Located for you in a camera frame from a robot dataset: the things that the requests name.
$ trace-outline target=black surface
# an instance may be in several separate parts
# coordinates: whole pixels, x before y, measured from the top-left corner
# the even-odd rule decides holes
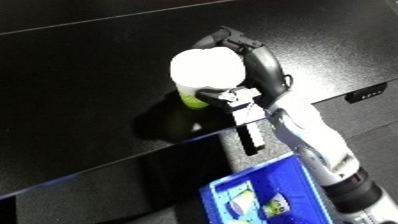
[[[0,201],[0,221],[4,224],[17,224],[16,198]]]
[[[190,217],[206,216],[201,202],[190,199],[199,199],[200,187],[230,173],[213,136],[18,195],[18,223],[116,224],[175,204],[178,220],[192,223]]]
[[[376,0],[252,0],[0,36],[0,195],[230,126],[164,98],[172,56],[219,25],[267,43],[316,102],[395,79],[397,21]]]
[[[0,35],[225,0],[15,0],[0,3]]]

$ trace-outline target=white cup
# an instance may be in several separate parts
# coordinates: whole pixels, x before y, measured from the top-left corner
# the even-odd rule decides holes
[[[207,104],[195,97],[198,90],[234,88],[245,79],[245,67],[229,48],[192,49],[171,60],[170,75],[184,104],[201,109]]]
[[[237,195],[232,201],[229,202],[231,209],[238,215],[245,215],[254,203],[256,198],[255,194],[251,190],[244,190]]]

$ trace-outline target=object in tray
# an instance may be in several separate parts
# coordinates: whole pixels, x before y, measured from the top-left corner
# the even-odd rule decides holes
[[[238,215],[246,215],[253,205],[256,196],[254,192],[247,189],[242,191],[232,201],[229,202],[231,209]]]
[[[278,193],[262,209],[267,218],[272,218],[290,211],[290,206],[285,197]]]

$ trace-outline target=blue bin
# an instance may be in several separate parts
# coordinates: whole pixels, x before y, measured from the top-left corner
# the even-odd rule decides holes
[[[238,215],[229,202],[245,190],[252,191],[255,199],[249,211]],[[307,170],[291,153],[213,181],[200,191],[212,224],[233,220],[250,224],[332,223]],[[290,211],[267,219],[261,207],[278,193],[287,200]]]

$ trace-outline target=robotic arm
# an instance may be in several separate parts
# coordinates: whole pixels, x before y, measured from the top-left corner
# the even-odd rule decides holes
[[[323,122],[317,109],[290,90],[289,76],[264,44],[222,27],[193,48],[215,46],[228,47],[243,57],[255,88],[222,93],[203,90],[197,93],[199,99],[232,112],[251,102],[261,107],[274,134],[300,158],[345,223],[398,223],[397,205],[369,178],[345,140]]]

